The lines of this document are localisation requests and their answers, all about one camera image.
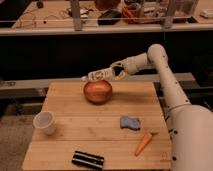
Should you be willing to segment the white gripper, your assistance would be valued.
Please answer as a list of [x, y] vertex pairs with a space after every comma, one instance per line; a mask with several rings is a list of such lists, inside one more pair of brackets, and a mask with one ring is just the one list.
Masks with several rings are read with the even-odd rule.
[[[123, 61], [116, 61], [116, 62], [113, 62], [110, 65], [110, 67], [111, 68], [115, 68], [115, 67], [124, 68], [128, 74], [133, 75], [139, 71], [137, 64], [138, 64], [138, 62], [135, 57], [128, 57], [124, 60], [124, 63], [123, 63]], [[127, 76], [127, 73], [125, 71], [124, 70], [115, 70], [114, 79], [115, 80], [124, 79]]]

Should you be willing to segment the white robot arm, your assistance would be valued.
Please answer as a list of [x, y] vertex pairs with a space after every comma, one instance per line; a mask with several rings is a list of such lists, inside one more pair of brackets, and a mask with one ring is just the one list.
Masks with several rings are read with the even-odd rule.
[[164, 47], [153, 44], [146, 53], [114, 62], [121, 74], [145, 68], [157, 70], [172, 121], [171, 171], [213, 171], [213, 112], [193, 105], [172, 73]]

